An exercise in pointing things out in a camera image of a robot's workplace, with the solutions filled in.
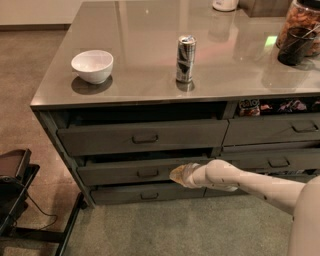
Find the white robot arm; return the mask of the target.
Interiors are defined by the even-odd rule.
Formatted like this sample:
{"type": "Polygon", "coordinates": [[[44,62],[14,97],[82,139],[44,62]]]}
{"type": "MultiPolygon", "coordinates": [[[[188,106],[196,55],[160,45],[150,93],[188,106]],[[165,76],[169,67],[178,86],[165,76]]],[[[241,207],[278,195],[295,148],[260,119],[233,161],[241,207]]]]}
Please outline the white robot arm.
{"type": "Polygon", "coordinates": [[[169,178],[186,188],[240,189],[293,217],[287,256],[320,256],[320,177],[307,183],[241,170],[215,159],[173,169],[169,178]]]}

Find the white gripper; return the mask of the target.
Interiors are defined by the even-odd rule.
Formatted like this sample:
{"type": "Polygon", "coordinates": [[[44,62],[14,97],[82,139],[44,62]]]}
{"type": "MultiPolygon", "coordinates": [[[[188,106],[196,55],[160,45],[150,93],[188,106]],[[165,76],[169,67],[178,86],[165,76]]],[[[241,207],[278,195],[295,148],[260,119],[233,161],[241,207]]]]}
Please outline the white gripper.
{"type": "Polygon", "coordinates": [[[196,163],[175,168],[170,172],[169,178],[187,188],[201,188],[208,184],[206,166],[196,163]]]}

